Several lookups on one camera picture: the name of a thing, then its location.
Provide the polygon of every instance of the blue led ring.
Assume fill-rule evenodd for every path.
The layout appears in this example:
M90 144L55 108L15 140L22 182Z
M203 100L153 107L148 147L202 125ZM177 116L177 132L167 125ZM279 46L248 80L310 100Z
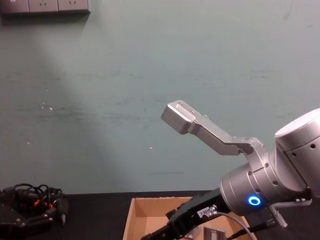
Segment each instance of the blue led ring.
M257 196L251 196L249 197L248 202L252 206L258 206L261 203L261 200Z

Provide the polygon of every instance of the gray cable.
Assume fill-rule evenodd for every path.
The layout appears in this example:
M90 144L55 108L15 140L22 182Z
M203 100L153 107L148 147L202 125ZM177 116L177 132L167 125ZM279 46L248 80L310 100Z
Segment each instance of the gray cable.
M230 218L234 221L236 221L239 225L241 225L241 227L243 227L243 229L246 231L246 233L249 235L249 237L251 238L251 240L255 240L254 236L252 235L252 233L250 232L250 230L247 228L247 226L241 222L239 219L237 219L236 217L228 214L228 213L224 213L224 212L219 212L219 211L215 211L214 212L215 215L222 215L225 216L227 218Z

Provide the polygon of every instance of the power socket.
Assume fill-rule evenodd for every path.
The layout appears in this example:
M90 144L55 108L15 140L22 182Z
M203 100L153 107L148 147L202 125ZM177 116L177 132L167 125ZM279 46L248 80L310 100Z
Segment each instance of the power socket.
M0 0L1 14L29 13L28 0Z
M89 12L88 0L58 0L59 12Z
M30 13L58 12L58 0L29 0L29 10Z

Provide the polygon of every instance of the painted wall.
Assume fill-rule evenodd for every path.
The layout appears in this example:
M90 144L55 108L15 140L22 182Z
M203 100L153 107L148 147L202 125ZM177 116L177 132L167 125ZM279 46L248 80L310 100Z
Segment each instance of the painted wall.
M235 136L320 105L320 2L92 0L89 16L3 19L0 188L207 190L243 163L161 121L182 99Z

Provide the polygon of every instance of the cardboard box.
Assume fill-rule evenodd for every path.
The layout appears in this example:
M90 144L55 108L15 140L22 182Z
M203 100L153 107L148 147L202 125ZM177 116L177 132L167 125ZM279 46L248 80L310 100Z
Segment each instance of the cardboard box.
M166 213L190 199L191 197L133 198L126 220L123 240L140 240L146 234L163 227L168 222ZM249 226L244 217L237 216L234 213L231 214ZM195 240L204 239L204 226L223 230L227 237L242 229L237 222L225 216L220 216L200 225L201 232ZM236 239L250 240L247 235Z

